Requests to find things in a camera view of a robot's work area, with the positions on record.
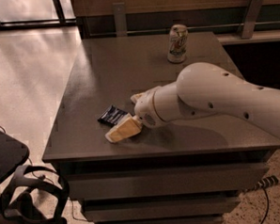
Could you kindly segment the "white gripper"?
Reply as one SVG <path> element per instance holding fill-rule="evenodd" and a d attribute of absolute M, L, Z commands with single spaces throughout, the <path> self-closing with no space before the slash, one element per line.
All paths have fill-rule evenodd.
<path fill-rule="evenodd" d="M 142 131 L 143 124 L 147 128 L 163 126 L 163 120 L 157 115 L 153 102 L 157 89 L 159 87 L 133 94 L 131 101 L 134 103 L 135 116 L 125 115 L 117 125 L 105 134 L 105 138 L 114 143 L 139 134 Z"/>

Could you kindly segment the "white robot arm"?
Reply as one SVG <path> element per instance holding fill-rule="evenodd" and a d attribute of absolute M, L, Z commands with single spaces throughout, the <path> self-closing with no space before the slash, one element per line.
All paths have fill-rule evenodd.
<path fill-rule="evenodd" d="M 210 63 L 193 63 L 176 81 L 134 94 L 131 100 L 134 113 L 105 135 L 112 143 L 139 134 L 143 127 L 213 114 L 246 120 L 280 138 L 280 89 L 254 85 Z"/>

